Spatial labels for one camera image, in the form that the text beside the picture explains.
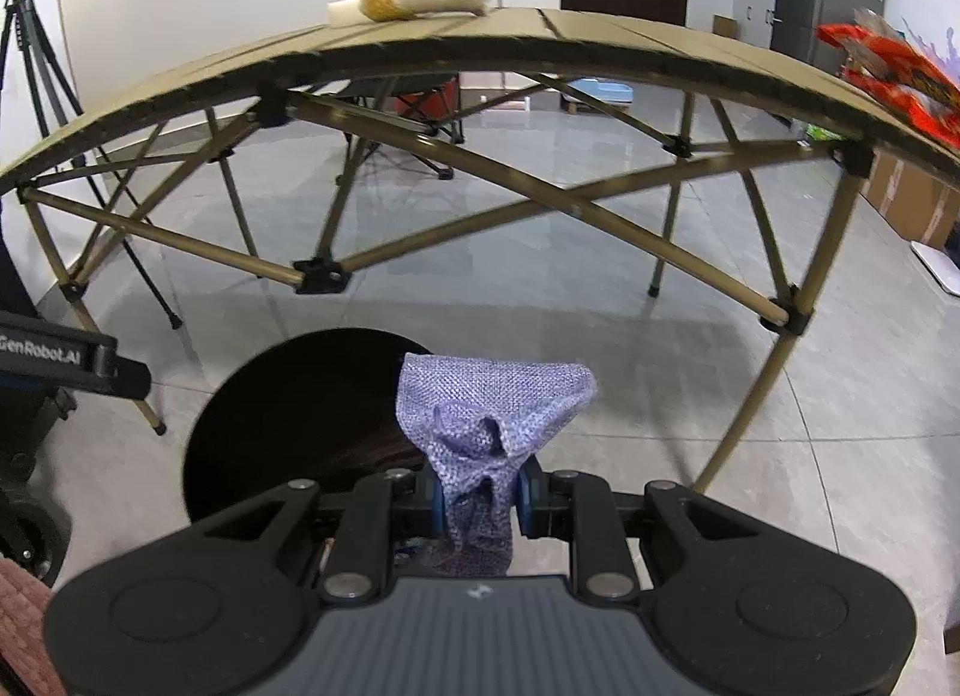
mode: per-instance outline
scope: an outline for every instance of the gray rag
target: gray rag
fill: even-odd
[[[421,563],[448,576],[506,574],[517,472],[595,391],[585,365],[408,354],[397,422],[437,472],[448,528]]]

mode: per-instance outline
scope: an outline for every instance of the brown box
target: brown box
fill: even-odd
[[[716,16],[713,17],[713,34],[714,35],[723,35],[724,38],[733,38],[736,40],[736,36],[740,33],[740,26],[736,23],[736,19],[728,19],[726,16]]]
[[[877,154],[865,194],[899,237],[938,250],[960,212],[958,191],[890,154]]]

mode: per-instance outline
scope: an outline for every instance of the white logo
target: white logo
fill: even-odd
[[[0,352],[10,352],[13,355],[27,355],[40,360],[52,360],[55,362],[68,362],[71,365],[80,365],[80,351],[78,349],[66,349],[58,346],[51,349],[41,343],[32,341],[11,341],[6,336],[0,334]]]
[[[487,596],[493,595],[493,588],[488,584],[477,583],[476,587],[472,587],[467,591],[467,596],[470,598],[476,599],[477,601],[483,601]]]

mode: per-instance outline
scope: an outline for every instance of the black plastic joint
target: black plastic joint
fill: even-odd
[[[64,294],[67,303],[76,303],[86,294],[85,284],[77,284],[77,282],[67,282],[66,284],[61,284],[59,289],[61,293]]]
[[[233,146],[228,146],[227,148],[225,148],[223,151],[221,151],[221,152],[220,152],[218,155],[216,155],[215,157],[210,157],[210,159],[209,159],[208,161],[206,161],[206,162],[208,162],[209,165],[213,165],[214,163],[223,162],[224,160],[227,159],[227,157],[232,157],[232,156],[234,156],[235,153],[236,153],[236,152],[234,151]]]
[[[671,135],[669,138],[671,143],[664,144],[665,152],[683,160],[689,160],[693,156],[693,149],[690,148],[690,138],[683,138],[679,135]]]
[[[833,162],[848,175],[868,179],[874,168],[874,148],[866,141],[837,141],[832,151]]]
[[[784,333],[789,333],[791,336],[803,336],[803,333],[806,332],[806,327],[810,324],[810,319],[813,318],[813,312],[809,314],[804,314],[800,312],[797,308],[794,298],[797,295],[797,285],[792,285],[790,287],[790,300],[784,300],[783,298],[770,298],[770,302],[775,306],[781,307],[787,314],[787,320],[785,324],[778,325],[776,322],[770,322],[766,317],[760,318],[760,324],[763,325],[767,330],[772,331],[773,333],[780,334],[781,336]]]
[[[349,285],[350,276],[352,276],[336,261],[323,258],[295,260],[293,265],[296,271],[304,275],[301,285],[296,288],[297,295],[342,293]]]
[[[260,102],[249,112],[261,127],[283,127],[290,122],[287,113],[287,93],[272,84],[262,84],[257,89]]]

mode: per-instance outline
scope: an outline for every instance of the silver screw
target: silver screw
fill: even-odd
[[[342,571],[327,577],[323,582],[323,589],[334,598],[360,598],[373,589],[373,583],[363,574]]]
[[[600,598],[623,598],[633,589],[633,580],[614,571],[602,571],[587,580],[587,590]]]

